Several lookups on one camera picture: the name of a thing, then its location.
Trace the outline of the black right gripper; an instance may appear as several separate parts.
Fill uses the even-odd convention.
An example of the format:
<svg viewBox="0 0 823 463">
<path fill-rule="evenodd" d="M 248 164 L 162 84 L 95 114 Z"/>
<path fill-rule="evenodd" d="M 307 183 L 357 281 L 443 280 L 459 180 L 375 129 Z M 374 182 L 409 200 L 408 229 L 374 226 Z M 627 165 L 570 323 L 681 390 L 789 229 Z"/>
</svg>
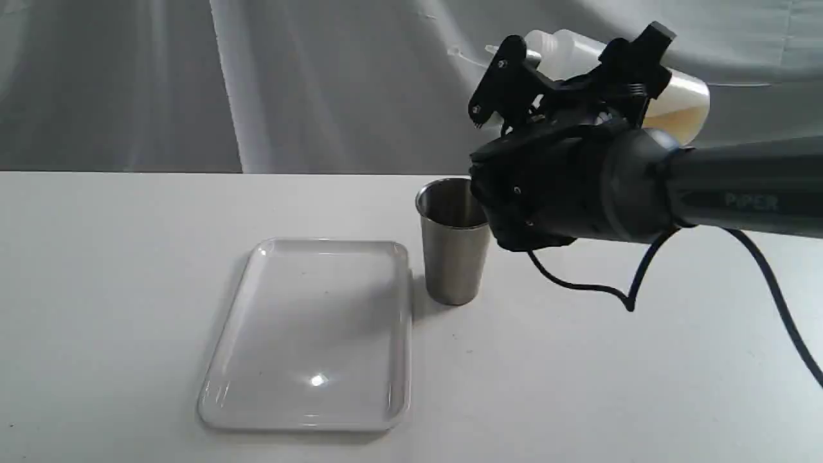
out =
<svg viewBox="0 0 823 463">
<path fill-rule="evenodd" d="M 651 243 L 676 220 L 662 162 L 676 143 L 642 128 L 673 73 L 662 64 L 676 33 L 653 21 L 609 41 L 599 76 L 552 81 L 523 36 L 507 36 L 468 102 L 471 123 L 502 128 L 471 153 L 471 193 L 496 241 L 514 252 L 577 239 Z"/>
</svg>

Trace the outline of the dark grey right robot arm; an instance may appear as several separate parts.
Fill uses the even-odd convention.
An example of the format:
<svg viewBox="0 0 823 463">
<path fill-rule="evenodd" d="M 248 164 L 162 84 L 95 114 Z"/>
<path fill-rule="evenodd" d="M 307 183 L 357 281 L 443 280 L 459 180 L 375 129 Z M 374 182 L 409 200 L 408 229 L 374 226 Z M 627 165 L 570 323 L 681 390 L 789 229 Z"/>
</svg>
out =
<svg viewBox="0 0 823 463">
<path fill-rule="evenodd" d="M 561 80 L 544 74 L 550 52 L 523 36 L 497 47 L 467 113 L 479 127 L 502 119 L 470 176 L 503 249 L 650 243 L 699 225 L 821 236 L 821 138 L 694 149 L 644 126 L 673 81 L 662 57 L 674 38 L 650 23 Z"/>
</svg>

